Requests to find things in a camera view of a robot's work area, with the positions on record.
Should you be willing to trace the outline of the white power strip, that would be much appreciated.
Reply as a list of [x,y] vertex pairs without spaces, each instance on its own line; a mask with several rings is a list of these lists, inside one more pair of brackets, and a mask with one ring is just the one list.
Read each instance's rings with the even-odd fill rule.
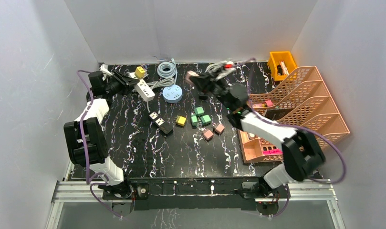
[[128,73],[128,75],[130,78],[137,80],[137,84],[134,85],[134,89],[139,93],[139,95],[142,97],[142,99],[145,102],[152,101],[155,97],[155,93],[148,86],[148,84],[144,81],[144,79],[138,79],[136,77],[135,73]]

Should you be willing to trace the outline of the black short power strip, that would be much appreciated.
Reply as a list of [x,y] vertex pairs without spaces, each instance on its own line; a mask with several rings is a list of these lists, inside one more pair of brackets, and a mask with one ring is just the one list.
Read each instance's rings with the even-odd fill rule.
[[208,99],[208,95],[206,93],[204,93],[204,92],[199,92],[198,93],[198,98],[200,100],[207,100]]

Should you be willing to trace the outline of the salmon pink usb plug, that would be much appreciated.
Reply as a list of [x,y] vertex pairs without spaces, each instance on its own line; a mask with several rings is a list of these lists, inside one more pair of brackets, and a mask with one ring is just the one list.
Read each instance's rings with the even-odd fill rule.
[[223,124],[219,123],[219,124],[214,125],[213,129],[214,129],[215,133],[220,135],[224,132],[225,126]]

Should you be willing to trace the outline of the round light blue socket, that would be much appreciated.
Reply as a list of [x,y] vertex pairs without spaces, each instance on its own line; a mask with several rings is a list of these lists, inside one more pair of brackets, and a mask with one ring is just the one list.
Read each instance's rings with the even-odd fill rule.
[[163,88],[162,95],[167,103],[177,103],[183,97],[183,90],[178,85],[171,85]]

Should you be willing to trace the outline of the mauve pink usb plug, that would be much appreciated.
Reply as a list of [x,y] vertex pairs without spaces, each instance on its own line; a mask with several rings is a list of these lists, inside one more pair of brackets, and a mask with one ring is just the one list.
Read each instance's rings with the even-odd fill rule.
[[203,132],[202,132],[202,136],[203,138],[206,140],[206,141],[209,141],[213,138],[214,136],[214,133],[212,130],[210,129],[205,129]]

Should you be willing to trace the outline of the yellow usb plug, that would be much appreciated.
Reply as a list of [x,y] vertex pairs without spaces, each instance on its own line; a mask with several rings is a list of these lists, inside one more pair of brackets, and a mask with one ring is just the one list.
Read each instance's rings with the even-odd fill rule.
[[177,116],[176,118],[176,125],[184,127],[187,122],[187,119],[183,116]]

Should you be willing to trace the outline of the black long power strip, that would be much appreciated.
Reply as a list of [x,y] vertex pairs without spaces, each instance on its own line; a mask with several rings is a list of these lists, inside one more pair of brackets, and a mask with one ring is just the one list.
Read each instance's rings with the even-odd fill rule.
[[158,113],[154,111],[150,112],[149,118],[165,136],[169,136],[173,133],[173,126],[171,123],[165,121]]

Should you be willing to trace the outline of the green usb plug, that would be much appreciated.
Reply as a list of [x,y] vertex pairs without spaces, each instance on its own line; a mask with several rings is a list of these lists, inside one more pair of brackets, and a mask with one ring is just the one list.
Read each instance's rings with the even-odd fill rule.
[[190,117],[191,120],[191,125],[192,126],[197,126],[198,125],[198,118],[195,114],[192,114]]

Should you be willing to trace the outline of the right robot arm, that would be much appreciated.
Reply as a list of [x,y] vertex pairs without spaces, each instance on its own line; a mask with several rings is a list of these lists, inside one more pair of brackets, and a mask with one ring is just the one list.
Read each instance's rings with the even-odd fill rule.
[[231,125],[241,131],[255,134],[282,151],[283,162],[264,174],[259,180],[259,191],[270,198],[278,187],[293,181],[304,181],[326,158],[316,140],[315,133],[303,127],[292,127],[271,121],[249,106],[247,87],[228,85],[210,73],[189,71],[186,81],[200,92],[211,93],[226,108]]

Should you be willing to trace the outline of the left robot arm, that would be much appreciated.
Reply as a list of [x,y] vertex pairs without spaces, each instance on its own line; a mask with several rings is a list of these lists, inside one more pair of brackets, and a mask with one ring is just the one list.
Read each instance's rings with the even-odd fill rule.
[[63,126],[70,161],[85,168],[87,184],[100,177],[105,186],[115,187],[120,198],[128,198],[133,193],[133,186],[125,171],[110,158],[101,123],[110,110],[113,96],[130,93],[138,80],[118,71],[85,73],[89,82],[84,78],[81,81],[87,89],[86,106],[78,118]]

